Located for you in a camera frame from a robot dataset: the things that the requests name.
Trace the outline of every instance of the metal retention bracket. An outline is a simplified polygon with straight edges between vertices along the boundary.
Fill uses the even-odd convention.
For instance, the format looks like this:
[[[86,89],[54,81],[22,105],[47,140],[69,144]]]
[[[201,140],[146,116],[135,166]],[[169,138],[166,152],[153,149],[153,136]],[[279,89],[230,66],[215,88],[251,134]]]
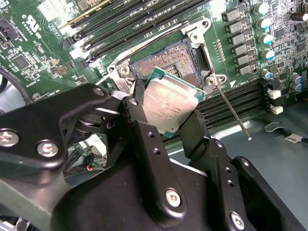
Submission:
[[[205,78],[205,86],[203,87],[203,90],[207,94],[212,93],[215,90],[216,85],[221,86],[227,81],[227,77],[225,75],[215,74],[214,66],[212,60],[210,59],[208,48],[205,42],[204,34],[210,29],[211,25],[212,23],[210,19],[201,16],[181,30],[184,35],[187,35],[193,48],[197,49],[200,46],[202,48],[209,67],[209,71],[201,72]]]

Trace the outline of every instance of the black dimm slot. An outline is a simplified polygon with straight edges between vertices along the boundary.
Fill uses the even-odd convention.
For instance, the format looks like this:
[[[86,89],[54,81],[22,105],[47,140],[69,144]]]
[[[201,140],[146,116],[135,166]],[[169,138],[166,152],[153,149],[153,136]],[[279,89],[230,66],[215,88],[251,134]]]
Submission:
[[[259,97],[260,94],[258,92],[258,89],[254,90],[255,92],[252,92],[250,94],[245,94],[246,97]],[[242,98],[242,95],[239,95],[237,97],[232,97],[232,98],[229,98],[229,101],[230,102],[233,102],[235,101],[236,103],[239,101],[241,102],[241,98]],[[220,101],[218,103],[215,103],[215,106],[211,106],[211,107],[202,107],[202,108],[199,108],[198,110],[203,113],[203,112],[207,112],[207,113],[210,113],[211,111],[217,111],[219,110],[219,108],[221,108],[222,106],[225,106],[225,102],[223,99],[220,99]]]
[[[127,15],[128,14],[128,12],[127,12],[128,7],[133,7],[133,9],[129,9],[129,12],[132,12],[132,11],[136,10],[137,8],[141,7],[142,5],[144,5],[144,3],[140,4],[140,2],[141,2],[140,0],[133,0],[130,3],[127,3],[125,5],[125,8],[119,9],[118,12],[106,15],[105,17],[99,19],[94,24],[91,24],[91,26],[89,28],[84,29],[82,31],[82,33],[86,37],[86,36],[89,36],[90,34],[93,34],[97,31],[99,31],[101,28],[103,28],[107,24],[115,22],[119,18],[123,17],[123,15]]]
[[[243,94],[245,94],[246,92],[248,91],[252,91],[252,90],[255,90],[255,89],[258,89],[258,83],[257,82],[253,82],[251,84],[245,84],[245,85],[242,85],[238,88],[235,88],[235,89],[232,89],[232,90],[229,90],[229,91],[226,91],[225,92],[225,95],[228,99],[232,99],[234,97],[238,97],[238,96],[241,96]],[[202,110],[202,109],[205,109],[205,108],[208,108],[208,107],[213,107],[215,106],[218,102],[222,102],[223,99],[217,95],[211,99],[208,99],[208,100],[205,100],[203,101],[199,106],[198,106],[198,110]]]
[[[246,104],[238,104],[238,105],[234,105],[233,104],[233,108],[234,110],[236,111],[236,113],[239,113],[240,111],[242,110],[245,110],[247,108],[250,108],[250,107],[254,107],[254,106],[258,106],[258,105],[261,105],[261,100],[259,99],[255,99],[255,98],[252,98],[252,99],[249,99]],[[224,117],[227,117],[227,116],[233,116],[232,115],[232,112],[230,111],[230,109],[226,106],[223,110],[220,110],[220,111],[217,111],[216,113],[205,113],[204,114],[204,120],[211,120],[211,121],[215,121],[215,120],[219,120],[221,118],[224,118]]]
[[[171,19],[169,19],[168,21],[172,21],[172,20],[176,19],[177,17],[181,16],[182,14],[191,11],[192,8],[197,8],[197,7],[199,7],[200,5],[203,5],[203,4],[205,4],[205,3],[209,2],[209,1],[210,1],[210,0],[204,0],[204,1],[201,1],[201,0],[194,0],[194,1],[191,1],[191,2],[189,2],[187,5],[182,6],[182,7],[180,7],[180,8],[177,8],[174,12],[172,12],[172,14],[164,15],[162,18],[159,18],[159,19],[160,19],[160,20],[164,20],[166,17],[168,18],[168,17],[170,17],[170,15],[171,15],[171,16],[173,16],[173,17],[172,17]],[[110,43],[109,45],[107,45],[106,47],[103,47],[103,48],[101,48],[101,49],[95,51],[95,52],[93,53],[93,55],[94,55],[94,56],[98,56],[97,58],[100,58],[100,57],[104,56],[105,53],[106,53],[107,51],[109,51],[110,49],[115,49],[116,46],[118,46],[118,45],[121,45],[121,46],[122,46],[122,45],[124,45],[124,44],[130,42],[130,39],[134,38],[135,36],[137,36],[137,35],[139,35],[139,34],[141,34],[141,33],[147,33],[148,31],[150,32],[151,30],[148,30],[148,29],[151,28],[152,26],[153,26],[153,24],[150,24],[150,25],[148,25],[146,28],[139,28],[139,29],[137,29],[136,31],[134,31],[133,33],[129,34],[126,38],[122,38],[122,39],[120,39],[120,40],[114,41],[114,42]]]
[[[244,99],[238,99],[238,100],[234,100],[234,101],[230,101],[232,107],[236,108],[238,105],[245,105],[247,102],[249,102],[252,99],[258,99],[260,97],[260,93],[259,92],[255,92],[253,94],[248,94],[245,96]],[[228,109],[227,105],[225,102],[221,102],[221,104],[218,106],[215,106],[214,108],[211,109],[204,109],[204,110],[200,110],[201,113],[205,113],[206,116],[211,116],[217,113],[220,113],[221,111]]]
[[[164,6],[164,5],[166,5],[166,4],[169,3],[169,2],[170,2],[170,0],[164,0],[164,1],[160,2],[160,3],[158,3],[157,5],[154,5],[153,8],[151,7],[150,9],[151,9],[151,11],[155,11],[155,10],[157,10],[158,8],[160,8],[160,7]],[[139,7],[140,7],[140,6],[135,7],[134,9],[130,10],[128,13],[133,12],[134,10],[136,10],[136,9],[139,8]],[[111,23],[113,23],[113,22],[118,21],[119,19],[121,19],[122,17],[124,17],[125,15],[127,15],[128,13],[125,13],[125,14],[123,14],[123,15],[120,15],[120,16],[118,16],[117,18],[114,18],[114,19],[112,19],[111,21],[107,22],[106,24],[101,25],[100,28],[97,29],[96,31],[100,30],[101,28],[104,28],[105,26],[107,26],[107,25],[109,25],[109,24],[111,24]],[[101,42],[101,40],[107,38],[108,36],[115,35],[115,34],[119,34],[119,32],[120,32],[121,29],[125,29],[124,27],[126,27],[126,26],[128,26],[128,25],[130,25],[130,24],[132,24],[132,23],[136,23],[136,21],[139,20],[139,19],[142,20],[142,21],[145,20],[146,18],[148,18],[147,15],[148,15],[149,13],[150,13],[150,11],[149,11],[149,9],[148,9],[148,10],[142,12],[141,14],[135,15],[134,17],[128,19],[125,23],[120,24],[120,25],[118,25],[118,26],[115,26],[115,27],[113,27],[112,29],[110,29],[110,30],[108,30],[108,31],[105,31],[103,34],[100,34],[100,35],[94,37],[93,39],[91,39],[91,40],[85,42],[84,45],[83,45],[82,47],[87,47],[88,45],[90,45],[90,46],[87,47],[87,50],[90,50],[91,48],[97,46],[97,45]]]
[[[238,116],[240,118],[244,118],[246,116],[249,116],[249,115],[253,115],[253,114],[256,114],[260,111],[264,110],[263,107],[257,107],[257,108],[252,108],[250,109],[249,111],[247,112],[240,112],[238,114]],[[223,125],[226,125],[228,123],[231,123],[234,121],[234,118],[232,117],[232,115],[230,116],[230,118],[225,118],[219,122],[211,122],[211,123],[206,123],[206,127],[207,129],[212,129],[212,128],[217,128],[217,127],[220,127],[220,126],[223,126]]]
[[[101,15],[102,13],[105,13],[106,11],[112,9],[113,7],[115,7],[116,5],[118,5],[119,3],[121,2],[124,2],[125,0],[117,0],[117,1],[113,1],[113,3],[111,3],[110,5],[108,6],[105,6],[104,8],[102,8],[101,10],[99,11],[96,11],[94,12],[93,14],[89,15],[88,17],[85,17],[85,18],[82,18],[80,19],[79,21],[75,22],[73,25],[72,25],[72,28],[76,28],[78,26],[81,26],[82,24],[92,20],[93,18],[95,18],[96,16],[99,16]]]

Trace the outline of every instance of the integrated circuit chip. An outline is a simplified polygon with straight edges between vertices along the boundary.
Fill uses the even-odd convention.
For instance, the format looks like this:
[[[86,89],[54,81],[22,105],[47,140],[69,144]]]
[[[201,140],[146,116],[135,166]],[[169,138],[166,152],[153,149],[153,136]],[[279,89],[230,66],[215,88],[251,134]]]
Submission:
[[[276,30],[275,35],[276,35],[276,38],[280,38],[284,36],[284,29],[282,28],[282,29]]]
[[[87,2],[87,0],[80,0],[80,1],[78,2],[78,6],[80,7],[80,9],[81,9],[82,11],[85,11],[87,8],[90,7],[89,4],[88,4],[88,2]]]
[[[27,61],[27,59],[21,54],[13,59],[14,64],[20,69],[23,70],[30,66],[30,63]]]
[[[304,42],[296,45],[297,51],[302,51],[303,49],[305,49],[305,43]]]

